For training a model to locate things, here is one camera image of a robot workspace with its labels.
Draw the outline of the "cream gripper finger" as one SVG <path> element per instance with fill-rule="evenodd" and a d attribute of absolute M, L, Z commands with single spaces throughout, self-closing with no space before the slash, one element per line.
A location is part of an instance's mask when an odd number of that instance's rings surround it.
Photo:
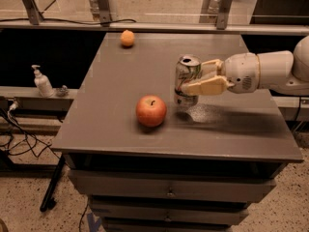
<path fill-rule="evenodd" d="M 201 79 L 211 79 L 221 75 L 223 61 L 220 59 L 213 59 L 201 64 Z"/>
<path fill-rule="evenodd" d="M 186 82 L 182 85 L 182 92 L 189 96 L 215 96 L 233 86 L 234 84 L 229 82 L 226 77 L 216 75 L 208 79 L 200 78 Z"/>

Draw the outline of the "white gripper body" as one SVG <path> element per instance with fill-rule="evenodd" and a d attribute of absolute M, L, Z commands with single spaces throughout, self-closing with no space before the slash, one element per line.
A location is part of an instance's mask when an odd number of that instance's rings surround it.
<path fill-rule="evenodd" d="M 253 53 L 233 55 L 224 61 L 222 73 L 228 80 L 230 92 L 253 93 L 259 84 L 258 57 Z"/>

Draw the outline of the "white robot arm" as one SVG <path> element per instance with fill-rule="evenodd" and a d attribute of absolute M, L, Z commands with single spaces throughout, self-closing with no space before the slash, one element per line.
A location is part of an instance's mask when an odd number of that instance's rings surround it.
<path fill-rule="evenodd" d="M 289 50 L 269 53 L 241 53 L 226 60 L 202 64 L 202 76 L 186 81 L 180 90 L 189 96 L 253 93 L 273 90 L 292 96 L 309 95 L 309 36 Z"/>

